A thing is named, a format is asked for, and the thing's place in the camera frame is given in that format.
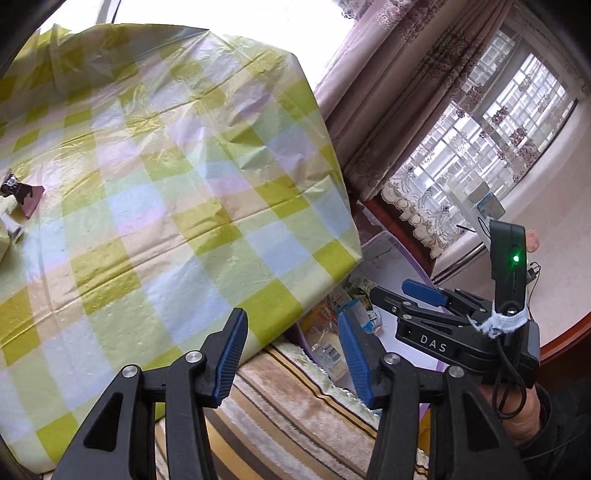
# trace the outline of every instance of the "window sill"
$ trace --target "window sill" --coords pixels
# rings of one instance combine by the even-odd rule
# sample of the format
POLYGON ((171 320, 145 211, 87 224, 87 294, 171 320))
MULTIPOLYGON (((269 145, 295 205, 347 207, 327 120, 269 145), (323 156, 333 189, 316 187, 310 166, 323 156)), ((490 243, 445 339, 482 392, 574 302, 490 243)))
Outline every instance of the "window sill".
MULTIPOLYGON (((504 222, 516 222, 526 229, 527 209, 533 204, 538 195, 547 187, 549 182, 569 161, 580 140, 587 133, 591 125, 591 100, 580 101, 567 120, 562 131, 538 159, 528 174, 502 200, 505 214, 501 218, 504 222)), ((537 232, 540 238, 545 232, 537 232)), ((437 259, 433 275, 454 266, 461 261, 472 249, 480 244, 477 234, 466 232, 452 246, 446 249, 437 259)))

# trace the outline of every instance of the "metal screw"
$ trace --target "metal screw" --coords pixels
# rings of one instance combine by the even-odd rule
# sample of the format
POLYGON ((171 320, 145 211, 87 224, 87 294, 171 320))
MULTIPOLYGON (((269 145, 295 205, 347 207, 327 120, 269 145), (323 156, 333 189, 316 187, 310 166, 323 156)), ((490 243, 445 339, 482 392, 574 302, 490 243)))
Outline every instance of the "metal screw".
POLYGON ((386 355, 384 355, 384 362, 388 365, 397 365, 400 363, 400 360, 400 355, 397 353, 386 353, 386 355))
POLYGON ((203 358, 203 354, 199 350, 192 350, 185 355, 185 360, 190 364, 196 364, 203 358))
POLYGON ((464 369, 462 367, 458 367, 457 365, 450 367, 448 371, 450 377, 453 378, 461 378, 464 376, 464 369))
POLYGON ((125 378, 135 377, 138 373, 138 367, 135 365, 128 365, 123 369, 122 373, 125 378))

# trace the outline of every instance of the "human hand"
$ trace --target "human hand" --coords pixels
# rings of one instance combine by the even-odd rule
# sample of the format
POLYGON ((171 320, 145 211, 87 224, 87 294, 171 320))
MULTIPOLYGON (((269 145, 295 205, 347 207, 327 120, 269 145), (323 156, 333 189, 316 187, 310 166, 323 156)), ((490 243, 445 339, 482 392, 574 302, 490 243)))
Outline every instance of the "human hand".
MULTIPOLYGON (((486 398, 487 402, 492 405, 492 386, 491 385, 478 385, 481 393, 486 398)), ((498 393, 498 400, 500 401, 505 394, 505 386, 501 385, 498 393)), ((503 413, 510 413, 514 411, 521 403, 521 393, 519 389, 514 386, 507 397, 503 413)), ((530 441, 540 431, 540 399, 534 388, 527 389, 527 399, 523 410, 519 414, 509 420, 503 420, 502 424, 509 435, 509 438, 513 440, 516 445, 530 441)))

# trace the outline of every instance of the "pink curtain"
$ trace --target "pink curtain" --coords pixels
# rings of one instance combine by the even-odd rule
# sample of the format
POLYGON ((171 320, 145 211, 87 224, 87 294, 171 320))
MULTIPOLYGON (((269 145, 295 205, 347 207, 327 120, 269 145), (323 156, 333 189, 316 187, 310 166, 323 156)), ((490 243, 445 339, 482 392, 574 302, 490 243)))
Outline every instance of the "pink curtain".
POLYGON ((375 196, 431 130, 512 0, 376 0, 316 87, 339 163, 375 196))

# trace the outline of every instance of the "plastic table cover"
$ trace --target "plastic table cover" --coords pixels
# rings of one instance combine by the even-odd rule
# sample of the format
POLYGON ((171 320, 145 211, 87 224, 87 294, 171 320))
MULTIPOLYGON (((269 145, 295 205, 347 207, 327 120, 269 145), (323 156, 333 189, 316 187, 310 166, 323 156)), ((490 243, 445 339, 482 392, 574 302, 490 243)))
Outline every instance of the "plastic table cover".
POLYGON ((0 433, 36 472, 124 365, 199 348, 234 306, 244 360, 361 258, 296 58, 245 38, 33 36, 0 80, 0 167, 46 188, 0 264, 0 433))

